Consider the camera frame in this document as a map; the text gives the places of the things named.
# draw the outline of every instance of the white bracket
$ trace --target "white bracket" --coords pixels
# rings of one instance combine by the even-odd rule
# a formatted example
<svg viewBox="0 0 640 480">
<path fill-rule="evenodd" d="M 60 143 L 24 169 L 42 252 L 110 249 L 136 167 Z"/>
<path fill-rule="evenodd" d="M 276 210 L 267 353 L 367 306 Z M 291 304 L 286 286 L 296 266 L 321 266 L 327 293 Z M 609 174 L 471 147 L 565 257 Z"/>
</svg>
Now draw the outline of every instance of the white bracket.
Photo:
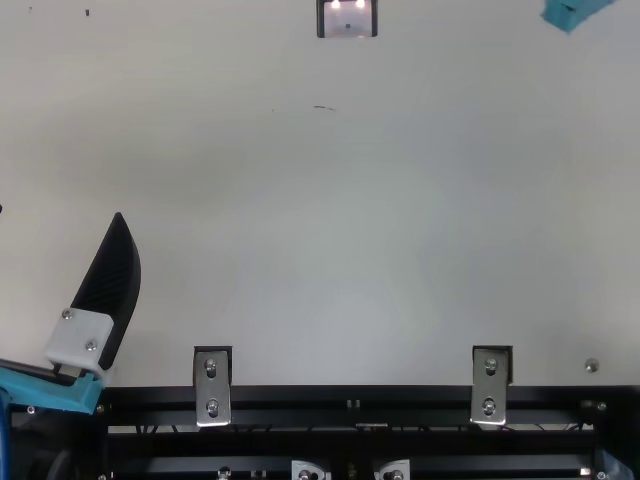
<svg viewBox="0 0 640 480">
<path fill-rule="evenodd" d="M 109 375 L 98 362 L 112 328 L 113 319 L 109 315 L 67 308 L 51 334 L 45 356 L 54 365 L 89 370 L 106 384 Z"/>
</svg>

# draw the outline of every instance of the light fixture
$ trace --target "light fixture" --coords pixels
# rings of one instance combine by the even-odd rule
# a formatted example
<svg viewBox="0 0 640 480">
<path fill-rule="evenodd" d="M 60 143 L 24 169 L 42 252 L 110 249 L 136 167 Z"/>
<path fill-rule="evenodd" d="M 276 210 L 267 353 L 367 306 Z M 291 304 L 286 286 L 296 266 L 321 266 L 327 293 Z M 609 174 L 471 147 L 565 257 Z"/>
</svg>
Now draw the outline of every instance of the light fixture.
<svg viewBox="0 0 640 480">
<path fill-rule="evenodd" d="M 378 0 L 316 0 L 316 12 L 320 38 L 378 35 Z"/>
</svg>

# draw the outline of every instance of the blue object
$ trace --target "blue object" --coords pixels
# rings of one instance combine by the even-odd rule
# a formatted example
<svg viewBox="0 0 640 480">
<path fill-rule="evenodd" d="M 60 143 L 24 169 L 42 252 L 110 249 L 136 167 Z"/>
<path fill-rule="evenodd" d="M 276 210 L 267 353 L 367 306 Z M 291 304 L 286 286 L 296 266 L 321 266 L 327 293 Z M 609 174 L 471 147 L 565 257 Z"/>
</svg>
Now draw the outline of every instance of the blue object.
<svg viewBox="0 0 640 480">
<path fill-rule="evenodd" d="M 613 2 L 615 0 L 546 0 L 542 18 L 569 33 L 587 17 Z"/>
<path fill-rule="evenodd" d="M 9 394 L 0 389 L 0 480 L 9 480 L 11 475 L 9 445 Z"/>
<path fill-rule="evenodd" d="M 9 403 L 15 405 L 33 405 L 92 414 L 103 388 L 102 379 L 95 378 L 92 373 L 78 377 L 73 385 L 65 387 L 7 368 L 0 368 L 0 389 L 6 390 Z"/>
</svg>

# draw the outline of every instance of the metal bracket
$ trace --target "metal bracket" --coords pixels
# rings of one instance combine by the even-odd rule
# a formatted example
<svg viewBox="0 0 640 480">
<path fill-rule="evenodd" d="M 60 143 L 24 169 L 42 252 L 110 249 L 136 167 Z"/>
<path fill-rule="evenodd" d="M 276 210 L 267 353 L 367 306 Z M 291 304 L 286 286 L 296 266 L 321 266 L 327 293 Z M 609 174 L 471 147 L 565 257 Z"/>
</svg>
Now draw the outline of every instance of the metal bracket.
<svg viewBox="0 0 640 480">
<path fill-rule="evenodd" d="M 473 388 L 471 421 L 504 425 L 507 421 L 507 385 L 509 351 L 476 348 L 473 350 Z"/>
<path fill-rule="evenodd" d="M 291 460 L 291 480 L 331 480 L 331 472 L 305 460 Z"/>
<path fill-rule="evenodd" d="M 193 356 L 196 422 L 199 427 L 231 423 L 231 381 L 226 351 L 196 351 Z"/>
<path fill-rule="evenodd" d="M 411 462 L 407 459 L 385 463 L 374 472 L 374 477 L 376 480 L 411 480 Z"/>
</svg>

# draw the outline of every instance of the wire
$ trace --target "wire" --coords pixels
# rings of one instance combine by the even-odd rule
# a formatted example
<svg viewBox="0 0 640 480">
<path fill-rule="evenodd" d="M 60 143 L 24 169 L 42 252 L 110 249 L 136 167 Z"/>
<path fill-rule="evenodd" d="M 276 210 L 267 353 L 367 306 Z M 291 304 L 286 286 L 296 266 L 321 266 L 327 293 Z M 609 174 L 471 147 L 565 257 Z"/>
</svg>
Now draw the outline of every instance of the wire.
<svg viewBox="0 0 640 480">
<path fill-rule="evenodd" d="M 10 480 L 9 394 L 0 389 L 0 480 Z"/>
</svg>

